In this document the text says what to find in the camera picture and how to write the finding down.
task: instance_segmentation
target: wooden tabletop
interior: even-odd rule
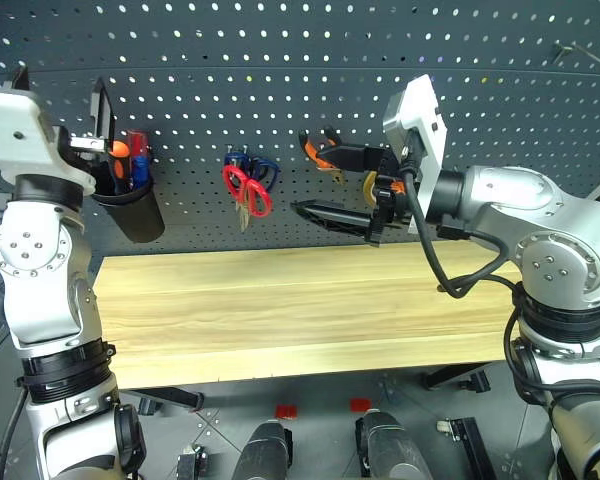
[[[495,255],[436,250],[450,276]],[[118,384],[141,388],[503,358],[509,290],[436,285],[409,243],[108,257],[95,289]]]

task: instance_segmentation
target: pegboard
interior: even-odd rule
[[[556,41],[600,56],[600,1],[12,1],[0,2],[0,83],[28,65],[48,111],[83,135],[100,76],[120,138],[150,133],[166,231],[132,244],[87,200],[95,255],[352,244],[289,209],[321,199],[368,211],[363,176],[333,183],[297,130],[330,123],[345,141],[382,145],[388,99],[424,73],[449,128],[445,168],[521,165],[589,193],[600,182],[600,65],[580,52],[553,63]],[[244,233],[220,175],[228,143],[282,169],[273,213]]]

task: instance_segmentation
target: orange-handled pliers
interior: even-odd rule
[[[340,140],[340,136],[330,125],[324,127],[324,136],[327,137],[327,141],[330,145],[339,145],[342,143],[342,140]],[[313,160],[318,170],[320,170],[321,172],[328,172],[333,178],[333,181],[339,185],[344,185],[346,183],[346,180],[344,178],[344,172],[342,170],[335,167],[326,160],[321,159],[318,156],[320,152],[311,143],[311,141],[309,140],[309,134],[306,131],[300,130],[298,132],[298,140],[300,141],[300,146],[304,150],[304,153],[306,153],[307,156],[311,160]]]

